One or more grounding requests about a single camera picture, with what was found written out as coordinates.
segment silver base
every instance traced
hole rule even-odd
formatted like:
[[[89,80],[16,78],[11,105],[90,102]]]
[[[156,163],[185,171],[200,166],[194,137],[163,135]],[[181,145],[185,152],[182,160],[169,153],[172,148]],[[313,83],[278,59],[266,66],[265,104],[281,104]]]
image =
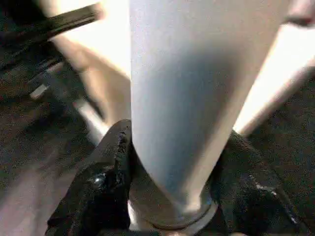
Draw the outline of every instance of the silver base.
[[[162,235],[167,236],[180,236],[180,235],[194,235],[203,228],[205,228],[209,222],[212,220],[213,216],[217,212],[218,204],[212,202],[210,208],[204,213],[204,215],[197,221],[187,225],[182,229],[177,230],[166,230],[160,229],[150,222],[146,221],[140,216],[131,206],[130,202],[128,203],[128,211],[131,220],[130,230],[132,231],[156,231],[160,232]]]

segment white rod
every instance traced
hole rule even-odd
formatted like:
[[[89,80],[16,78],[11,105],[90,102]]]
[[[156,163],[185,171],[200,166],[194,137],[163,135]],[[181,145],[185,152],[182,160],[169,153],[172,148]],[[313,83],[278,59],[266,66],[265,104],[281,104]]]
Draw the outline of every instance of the white rod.
[[[198,210],[288,2],[131,1],[133,144],[182,211]]]

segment white cylindrical tube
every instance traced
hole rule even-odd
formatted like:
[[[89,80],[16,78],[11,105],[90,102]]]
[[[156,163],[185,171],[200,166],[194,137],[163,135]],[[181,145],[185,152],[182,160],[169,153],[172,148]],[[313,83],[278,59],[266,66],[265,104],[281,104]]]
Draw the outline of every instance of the white cylindrical tube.
[[[288,2],[131,1],[133,144],[183,212],[199,209]]]

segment black plastic part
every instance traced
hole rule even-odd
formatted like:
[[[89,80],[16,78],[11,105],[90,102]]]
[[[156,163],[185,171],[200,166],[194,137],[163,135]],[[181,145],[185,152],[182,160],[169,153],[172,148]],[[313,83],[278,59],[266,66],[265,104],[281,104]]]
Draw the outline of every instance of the black plastic part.
[[[14,31],[3,33],[0,39],[6,46],[27,47],[43,43],[62,32],[96,21],[97,12],[93,7],[94,5],[86,6],[39,22],[32,22],[29,25],[19,26]]]
[[[259,152],[235,132],[211,177],[211,194],[222,209],[229,233],[311,234],[275,172]]]
[[[131,124],[115,124],[82,168],[66,196],[48,220],[46,235],[95,236],[102,229],[125,230],[130,225],[127,201],[133,147]]]

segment dark floor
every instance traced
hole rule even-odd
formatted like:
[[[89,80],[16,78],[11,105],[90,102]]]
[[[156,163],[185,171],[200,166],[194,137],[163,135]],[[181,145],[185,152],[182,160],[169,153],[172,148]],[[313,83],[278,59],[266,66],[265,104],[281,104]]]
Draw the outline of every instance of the dark floor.
[[[275,169],[300,216],[315,231],[315,79],[250,136]]]
[[[47,219],[94,148],[82,121],[48,110],[29,99],[0,105],[2,236],[44,235]]]

